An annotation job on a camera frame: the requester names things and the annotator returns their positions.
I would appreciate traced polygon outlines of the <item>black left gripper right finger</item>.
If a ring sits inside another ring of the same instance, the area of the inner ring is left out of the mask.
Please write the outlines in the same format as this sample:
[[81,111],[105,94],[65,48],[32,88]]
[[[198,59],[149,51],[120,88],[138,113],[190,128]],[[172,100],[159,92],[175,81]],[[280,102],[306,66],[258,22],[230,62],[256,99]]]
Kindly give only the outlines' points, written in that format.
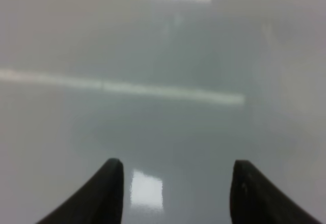
[[248,160],[234,163],[230,216],[232,223],[320,223]]

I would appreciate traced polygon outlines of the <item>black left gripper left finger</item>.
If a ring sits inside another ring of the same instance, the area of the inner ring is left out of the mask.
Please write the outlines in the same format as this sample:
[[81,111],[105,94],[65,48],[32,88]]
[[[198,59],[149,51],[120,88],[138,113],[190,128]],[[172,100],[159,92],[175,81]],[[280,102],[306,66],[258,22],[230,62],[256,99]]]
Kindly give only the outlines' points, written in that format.
[[110,158],[77,192],[38,223],[121,223],[123,199],[123,163]]

